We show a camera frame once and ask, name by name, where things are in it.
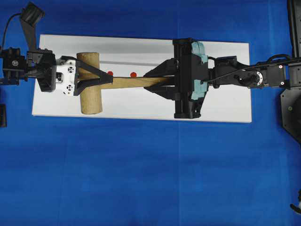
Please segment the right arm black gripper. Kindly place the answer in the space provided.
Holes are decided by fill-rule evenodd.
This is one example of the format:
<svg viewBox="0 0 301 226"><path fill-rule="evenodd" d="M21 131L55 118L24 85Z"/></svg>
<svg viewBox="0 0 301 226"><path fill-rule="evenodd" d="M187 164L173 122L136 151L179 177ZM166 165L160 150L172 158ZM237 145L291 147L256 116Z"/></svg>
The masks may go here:
<svg viewBox="0 0 301 226"><path fill-rule="evenodd" d="M147 72L143 77L174 79L156 83L145 90L165 99L175 100L176 119L195 119L205 100L209 84L208 56L202 42L192 38L173 40L174 58L168 59Z"/></svg>

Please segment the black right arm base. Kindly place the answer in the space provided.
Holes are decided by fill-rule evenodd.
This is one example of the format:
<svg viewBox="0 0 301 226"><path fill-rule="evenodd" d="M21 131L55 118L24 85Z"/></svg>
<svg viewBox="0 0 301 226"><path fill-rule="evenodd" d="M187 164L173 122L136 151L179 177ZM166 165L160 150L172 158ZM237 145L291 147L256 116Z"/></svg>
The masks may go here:
<svg viewBox="0 0 301 226"><path fill-rule="evenodd" d="M292 57L301 59L301 2L287 1L288 22L292 45ZM282 126L298 142L301 142L301 63L288 65L289 81L281 96Z"/></svg>

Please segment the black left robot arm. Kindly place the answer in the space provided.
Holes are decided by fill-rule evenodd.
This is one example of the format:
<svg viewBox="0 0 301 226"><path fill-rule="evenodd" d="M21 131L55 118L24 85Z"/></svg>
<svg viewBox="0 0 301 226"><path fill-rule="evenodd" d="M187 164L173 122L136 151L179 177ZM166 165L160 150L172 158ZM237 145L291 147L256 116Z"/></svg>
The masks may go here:
<svg viewBox="0 0 301 226"><path fill-rule="evenodd" d="M55 59L50 50L28 51L20 54L19 48L8 48L0 54L3 69L1 85L19 85L20 80L36 79L42 92L56 89L68 96L78 96L85 88L113 83L106 72L71 56Z"/></svg>

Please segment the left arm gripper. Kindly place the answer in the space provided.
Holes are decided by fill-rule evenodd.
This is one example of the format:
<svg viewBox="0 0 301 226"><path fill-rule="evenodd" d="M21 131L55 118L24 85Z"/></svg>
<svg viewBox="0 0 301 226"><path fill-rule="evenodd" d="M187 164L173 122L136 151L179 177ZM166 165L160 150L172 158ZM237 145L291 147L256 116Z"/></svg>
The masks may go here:
<svg viewBox="0 0 301 226"><path fill-rule="evenodd" d="M57 69L68 60L76 61L79 78L83 78L84 74L93 78L76 82L74 84L74 96L78 96L85 88L113 83L112 75L72 56L62 56L56 59L53 51L47 49L27 51L25 76L36 79L42 92L53 92L56 84L63 82L63 73L58 72Z"/></svg>

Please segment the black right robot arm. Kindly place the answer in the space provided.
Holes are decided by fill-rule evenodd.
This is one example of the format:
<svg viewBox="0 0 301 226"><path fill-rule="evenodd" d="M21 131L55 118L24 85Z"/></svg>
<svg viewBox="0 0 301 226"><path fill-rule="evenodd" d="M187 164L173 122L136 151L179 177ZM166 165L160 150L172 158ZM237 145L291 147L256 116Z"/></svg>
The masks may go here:
<svg viewBox="0 0 301 226"><path fill-rule="evenodd" d="M201 116L201 107L210 86L221 85L264 88L292 88L292 79L286 79L285 66L294 70L301 64L300 57L278 54L267 61L245 65L236 56L212 57L205 52L202 42L192 38L173 40L174 57L147 72L145 78L167 78L146 90L175 102L174 118L195 119Z"/></svg>

